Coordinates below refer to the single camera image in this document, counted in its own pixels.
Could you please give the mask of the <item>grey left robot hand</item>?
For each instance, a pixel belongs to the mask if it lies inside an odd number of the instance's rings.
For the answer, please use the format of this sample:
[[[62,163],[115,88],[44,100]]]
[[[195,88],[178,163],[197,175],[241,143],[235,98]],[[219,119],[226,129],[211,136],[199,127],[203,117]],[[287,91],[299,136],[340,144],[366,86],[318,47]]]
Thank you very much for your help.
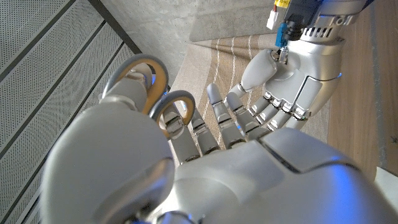
[[[283,128],[176,166],[144,114],[162,65],[125,65],[100,103],[59,137],[44,169],[43,223],[396,223],[378,188],[342,153]]]

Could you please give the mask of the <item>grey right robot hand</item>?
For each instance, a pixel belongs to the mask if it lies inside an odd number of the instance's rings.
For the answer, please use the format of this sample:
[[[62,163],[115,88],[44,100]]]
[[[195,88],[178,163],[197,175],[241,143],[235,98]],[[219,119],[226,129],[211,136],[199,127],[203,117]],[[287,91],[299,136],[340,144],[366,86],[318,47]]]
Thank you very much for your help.
[[[301,129],[336,90],[341,77],[345,40],[327,31],[325,37],[303,36],[281,49],[263,49],[232,88],[239,97],[258,86],[264,96],[249,110],[270,130]]]

